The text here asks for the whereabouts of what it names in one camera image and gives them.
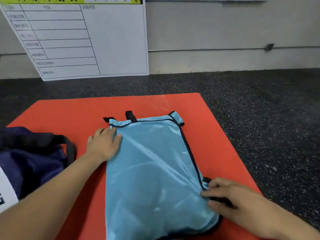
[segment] left hand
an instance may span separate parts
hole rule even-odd
[[[121,141],[121,134],[117,134],[113,140],[115,132],[115,127],[98,129],[93,136],[89,136],[85,153],[97,157],[101,163],[111,159],[118,151]]]

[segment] white label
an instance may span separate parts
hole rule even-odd
[[[18,201],[9,179],[0,167],[0,213],[17,204]]]

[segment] hand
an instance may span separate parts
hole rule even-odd
[[[317,230],[247,186],[216,178],[210,181],[208,188],[201,192],[203,197],[226,197],[235,206],[230,208],[223,203],[209,201],[211,209],[258,237],[278,240],[320,239]]]
[[[98,129],[93,136],[89,136],[86,154],[97,157],[102,163],[111,159],[118,151],[121,134],[117,134],[113,140],[116,128],[107,127]]]

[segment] training plan board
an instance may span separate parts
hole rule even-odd
[[[0,0],[44,81],[149,75],[145,0]]]

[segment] yellow header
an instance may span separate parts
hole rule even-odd
[[[3,4],[141,4],[142,0],[0,0]]]

